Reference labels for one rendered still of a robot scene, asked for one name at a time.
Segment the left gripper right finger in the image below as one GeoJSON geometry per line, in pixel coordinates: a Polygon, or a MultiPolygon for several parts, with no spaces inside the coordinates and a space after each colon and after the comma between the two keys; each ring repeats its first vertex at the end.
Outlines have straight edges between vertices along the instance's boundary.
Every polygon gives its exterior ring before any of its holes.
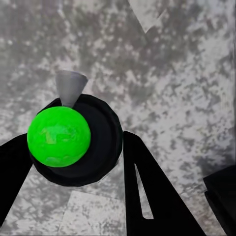
{"type": "Polygon", "coordinates": [[[143,140],[124,130],[123,158],[127,236],[206,236],[143,140]],[[135,164],[154,219],[146,219],[135,164]]]}

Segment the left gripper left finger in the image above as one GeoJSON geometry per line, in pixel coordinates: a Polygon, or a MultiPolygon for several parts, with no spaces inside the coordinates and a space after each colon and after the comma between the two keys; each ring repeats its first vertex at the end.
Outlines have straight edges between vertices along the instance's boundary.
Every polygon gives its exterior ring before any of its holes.
{"type": "Polygon", "coordinates": [[[27,135],[21,134],[0,146],[0,228],[33,165],[27,135]]]}

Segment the insectifuge atomizer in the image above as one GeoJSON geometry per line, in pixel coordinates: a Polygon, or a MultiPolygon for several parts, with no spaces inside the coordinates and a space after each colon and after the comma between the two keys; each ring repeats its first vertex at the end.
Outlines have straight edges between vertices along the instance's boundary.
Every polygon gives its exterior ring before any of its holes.
{"type": "Polygon", "coordinates": [[[59,98],[29,125],[30,159],[48,181],[81,187],[102,179],[123,153],[118,115],[103,100],[81,94],[87,76],[70,70],[55,73],[59,98]]]}

